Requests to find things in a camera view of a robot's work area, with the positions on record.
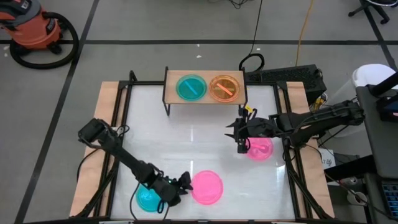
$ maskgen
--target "white table surface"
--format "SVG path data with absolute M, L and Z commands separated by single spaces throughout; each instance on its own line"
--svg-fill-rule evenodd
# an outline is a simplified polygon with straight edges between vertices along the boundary
M 276 114 L 271 86 L 249 86 L 248 105 L 258 117 Z M 293 220 L 282 142 L 274 138 L 274 153 L 266 161 L 253 161 L 237 153 L 237 145 L 224 133 L 238 117 L 236 105 L 171 105 L 167 117 L 162 86 L 133 86 L 124 148 L 139 160 L 153 163 L 165 175 L 179 178 L 189 171 L 191 178 L 202 170 L 213 170 L 222 179 L 224 193 L 213 205 L 201 205 L 191 194 L 181 196 L 171 207 L 168 219 L 207 220 Z M 130 219 L 129 199 L 137 185 L 130 169 L 121 164 L 114 193 L 111 218 Z M 138 219 L 159 219 L 132 201 Z

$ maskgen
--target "gray floor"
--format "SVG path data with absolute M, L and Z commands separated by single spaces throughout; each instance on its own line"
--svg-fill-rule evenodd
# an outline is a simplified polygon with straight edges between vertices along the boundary
M 44 8 L 63 14 L 81 35 L 94 0 L 41 0 Z M 251 40 L 260 1 L 235 10 L 227 0 L 100 0 L 88 40 Z M 297 40 L 310 0 L 264 0 L 257 40 Z M 377 40 L 363 12 L 348 12 L 357 0 L 316 0 L 304 40 Z M 387 9 L 390 23 L 377 26 L 385 40 L 398 40 L 398 14 Z M 0 39 L 9 39 L 0 30 Z M 47 71 L 23 68 L 0 45 L 0 221 L 13 223 L 49 128 L 70 65 Z M 84 146 L 77 131 L 92 117 L 102 81 L 124 80 L 134 70 L 140 80 L 161 80 L 164 67 L 176 70 L 236 70 L 247 55 L 245 44 L 89 45 L 81 53 L 57 128 L 25 222 L 67 218 L 76 187 L 76 168 Z M 265 69 L 294 66 L 296 45 L 256 45 L 266 59 Z M 398 46 L 388 46 L 398 58 Z M 53 60 L 45 52 L 29 60 Z M 248 61 L 246 68 L 256 68 Z M 300 65 L 323 70 L 327 93 L 333 94 L 352 72 L 367 63 L 387 64 L 379 45 L 303 45 Z M 358 144 L 347 154 L 369 154 Z M 336 150 L 337 144 L 330 143 Z M 341 215 L 356 220 L 356 215 Z

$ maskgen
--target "wooden board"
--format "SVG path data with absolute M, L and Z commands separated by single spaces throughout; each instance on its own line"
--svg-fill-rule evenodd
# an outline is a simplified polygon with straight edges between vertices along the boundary
M 306 113 L 309 112 L 307 97 L 305 95 L 304 85 L 302 82 L 287 82 L 287 92 L 289 94 L 290 105 L 292 112 L 294 113 Z M 281 98 L 282 111 L 285 113 L 285 103 L 283 93 L 280 91 L 279 96 Z M 307 143 L 309 146 L 318 148 L 317 141 L 315 139 L 309 140 Z M 307 189 L 324 209 L 324 211 L 334 217 L 333 207 L 331 205 L 330 195 L 328 186 L 326 183 L 325 175 L 323 173 L 323 166 L 320 160 L 319 153 L 314 148 L 304 147 L 300 150 L 302 158 L 303 170 L 305 181 L 307 183 Z M 298 198 L 298 205 L 300 210 L 300 216 L 306 218 L 305 207 L 303 201 L 303 195 L 300 189 L 296 186 L 296 193 Z M 313 217 L 317 218 L 317 214 L 312 211 Z
M 119 82 L 103 82 L 99 91 L 98 101 L 94 113 L 95 118 L 101 118 L 111 123 Z M 94 149 L 86 147 L 85 156 Z M 70 216 L 77 215 L 90 201 L 100 184 L 101 170 L 105 152 L 99 150 L 87 158 L 80 169 Z
M 207 92 L 204 97 L 200 100 L 189 102 L 181 99 L 176 91 L 177 82 L 185 75 L 195 74 L 201 76 L 207 85 Z M 236 100 L 229 103 L 222 103 L 215 100 L 209 94 L 209 84 L 218 75 L 229 75 L 236 79 L 239 83 L 239 92 Z M 189 71 L 189 70 L 168 70 L 167 79 L 165 86 L 165 102 L 167 104 L 232 104 L 232 105 L 243 105 L 246 102 L 246 95 L 244 89 L 244 80 L 242 71 Z

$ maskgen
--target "yellow cable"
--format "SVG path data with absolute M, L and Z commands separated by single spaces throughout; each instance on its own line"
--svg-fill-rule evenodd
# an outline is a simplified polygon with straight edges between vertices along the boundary
M 310 7 L 308 8 L 307 15 L 305 16 L 303 27 L 301 28 L 300 38 L 298 39 L 297 55 L 296 55 L 296 63 L 295 63 L 296 67 L 297 67 L 297 63 L 299 62 L 301 39 L 303 37 L 303 33 L 304 33 L 304 30 L 305 30 L 305 27 L 307 26 L 307 21 L 308 21 L 308 17 L 310 15 L 312 6 L 313 6 L 313 0 L 311 0 L 311 4 L 310 4 Z

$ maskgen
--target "teal plate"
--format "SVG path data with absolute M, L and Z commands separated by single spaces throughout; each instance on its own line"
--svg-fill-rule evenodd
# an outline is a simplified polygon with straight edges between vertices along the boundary
M 200 100 L 207 91 L 206 81 L 199 75 L 185 75 L 177 82 L 176 91 L 183 100 Z

